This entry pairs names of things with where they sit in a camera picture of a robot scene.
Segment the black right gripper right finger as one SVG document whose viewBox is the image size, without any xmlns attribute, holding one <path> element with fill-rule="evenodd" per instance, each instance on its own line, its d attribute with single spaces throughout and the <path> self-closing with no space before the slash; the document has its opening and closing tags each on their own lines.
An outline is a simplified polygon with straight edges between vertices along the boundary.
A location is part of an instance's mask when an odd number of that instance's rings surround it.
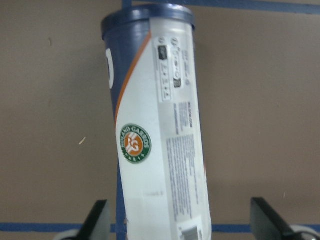
<svg viewBox="0 0 320 240">
<path fill-rule="evenodd" d="M 250 229 L 257 240 L 318 240 L 320 234 L 302 225 L 289 225 L 262 197 L 250 200 Z"/>
</svg>

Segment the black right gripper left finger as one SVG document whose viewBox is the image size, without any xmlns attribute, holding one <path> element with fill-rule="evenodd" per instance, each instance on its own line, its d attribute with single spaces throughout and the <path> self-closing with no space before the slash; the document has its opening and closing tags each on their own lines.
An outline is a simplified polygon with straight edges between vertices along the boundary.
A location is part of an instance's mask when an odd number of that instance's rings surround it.
<svg viewBox="0 0 320 240">
<path fill-rule="evenodd" d="M 77 233 L 76 240 L 108 240 L 111 214 L 108 200 L 97 200 Z"/>
</svg>

